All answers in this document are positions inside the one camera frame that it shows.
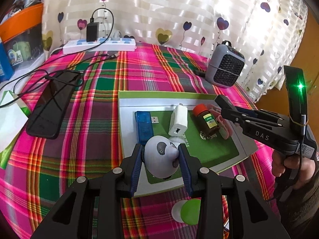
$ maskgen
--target heart-patterned curtain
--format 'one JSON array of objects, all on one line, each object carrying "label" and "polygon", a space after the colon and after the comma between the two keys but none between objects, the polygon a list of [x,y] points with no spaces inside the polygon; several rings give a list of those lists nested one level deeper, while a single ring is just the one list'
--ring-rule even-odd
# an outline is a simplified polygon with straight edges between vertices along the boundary
[{"label": "heart-patterned curtain", "polygon": [[[307,21],[302,0],[45,0],[43,42],[50,52],[68,40],[85,39],[96,8],[114,14],[114,32],[136,41],[173,47],[208,58],[229,40],[246,59],[238,83],[257,101],[281,88],[283,65],[293,60]],[[99,36],[111,28],[109,12],[94,14]]]}]

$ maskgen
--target panda nose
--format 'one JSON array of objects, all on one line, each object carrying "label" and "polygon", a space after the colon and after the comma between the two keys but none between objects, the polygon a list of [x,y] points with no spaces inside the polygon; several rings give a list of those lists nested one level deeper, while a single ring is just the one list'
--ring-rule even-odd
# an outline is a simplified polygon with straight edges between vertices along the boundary
[{"label": "panda nose", "polygon": [[167,155],[167,157],[174,161],[176,158],[178,158],[179,156],[179,151],[177,148],[173,147],[173,146],[167,146],[165,148],[165,154]]}]

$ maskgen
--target red bottle cap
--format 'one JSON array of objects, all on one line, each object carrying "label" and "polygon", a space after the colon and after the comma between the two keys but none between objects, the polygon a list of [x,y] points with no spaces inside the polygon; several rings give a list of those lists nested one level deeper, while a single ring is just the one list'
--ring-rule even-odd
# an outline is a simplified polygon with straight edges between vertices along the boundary
[{"label": "red bottle cap", "polygon": [[196,117],[204,111],[208,111],[208,108],[205,104],[199,104],[193,108],[193,113]]}]

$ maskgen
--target smartphone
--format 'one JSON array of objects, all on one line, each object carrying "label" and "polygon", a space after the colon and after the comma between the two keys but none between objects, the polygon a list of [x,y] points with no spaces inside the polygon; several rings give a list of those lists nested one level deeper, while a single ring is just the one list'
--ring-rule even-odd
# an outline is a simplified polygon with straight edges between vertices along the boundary
[{"label": "smartphone", "polygon": [[75,89],[75,86],[59,80],[76,85],[80,76],[80,72],[59,72],[53,76],[58,80],[50,80],[42,92],[27,122],[28,135],[47,139],[58,137],[66,109]]}]

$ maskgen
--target panda toy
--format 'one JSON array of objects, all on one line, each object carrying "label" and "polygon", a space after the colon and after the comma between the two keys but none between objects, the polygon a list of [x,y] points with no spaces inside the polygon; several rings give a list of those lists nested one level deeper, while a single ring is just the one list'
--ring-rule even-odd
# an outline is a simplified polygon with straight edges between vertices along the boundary
[{"label": "panda toy", "polygon": [[154,177],[166,180],[177,171],[178,156],[178,149],[168,138],[154,136],[145,145],[143,162]]}]

